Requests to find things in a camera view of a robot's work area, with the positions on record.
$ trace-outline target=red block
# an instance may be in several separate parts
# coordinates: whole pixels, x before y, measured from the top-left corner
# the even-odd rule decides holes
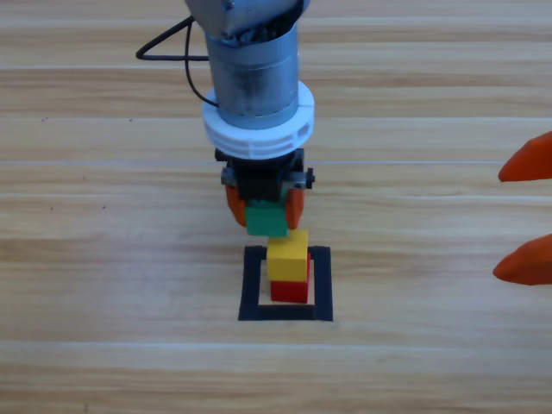
[[[270,282],[270,298],[273,302],[306,304],[309,301],[311,281],[311,255],[307,260],[307,280],[305,282]]]

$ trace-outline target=white ring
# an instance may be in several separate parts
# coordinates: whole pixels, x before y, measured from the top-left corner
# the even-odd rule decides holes
[[[269,129],[241,129],[226,123],[218,110],[203,104],[209,141],[223,153],[243,160],[270,160],[303,146],[314,131],[315,102],[309,88],[299,82],[299,109],[288,122]],[[211,91],[208,99],[216,101]]]

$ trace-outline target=orange foam piece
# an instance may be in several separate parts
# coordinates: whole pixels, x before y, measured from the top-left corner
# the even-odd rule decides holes
[[[285,197],[285,218],[287,227],[295,230],[299,227],[304,209],[304,190],[289,190]]]
[[[234,214],[235,220],[243,227],[246,227],[246,202],[240,198],[240,193],[236,187],[226,185],[226,199],[228,207]]]
[[[502,167],[499,179],[502,182],[552,179],[552,132],[528,141]]]
[[[552,285],[552,235],[525,243],[506,256],[493,273],[520,285]]]

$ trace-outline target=metal cylinder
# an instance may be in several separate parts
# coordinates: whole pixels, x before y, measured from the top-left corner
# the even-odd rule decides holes
[[[297,25],[273,41],[231,47],[206,35],[221,118],[237,128],[268,129],[298,110]]]

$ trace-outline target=yellow block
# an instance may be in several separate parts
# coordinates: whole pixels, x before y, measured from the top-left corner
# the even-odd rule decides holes
[[[309,232],[290,230],[289,237],[268,239],[267,272],[272,282],[305,282]]]

